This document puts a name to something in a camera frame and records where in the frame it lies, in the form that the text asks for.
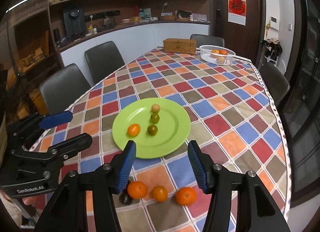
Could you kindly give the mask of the person's left hand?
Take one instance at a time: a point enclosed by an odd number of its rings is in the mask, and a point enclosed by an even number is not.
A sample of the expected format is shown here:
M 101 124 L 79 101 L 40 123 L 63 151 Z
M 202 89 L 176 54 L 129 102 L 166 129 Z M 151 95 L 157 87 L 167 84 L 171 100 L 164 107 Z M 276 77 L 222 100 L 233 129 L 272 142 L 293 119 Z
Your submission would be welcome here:
M 1 195 L 7 201 L 10 201 L 12 204 L 16 206 L 16 208 L 21 212 L 22 216 L 28 219 L 33 219 L 37 221 L 39 219 L 39 213 L 34 207 L 37 197 L 25 197 L 25 198 L 13 198 L 11 199 L 7 196 L 2 190 Z

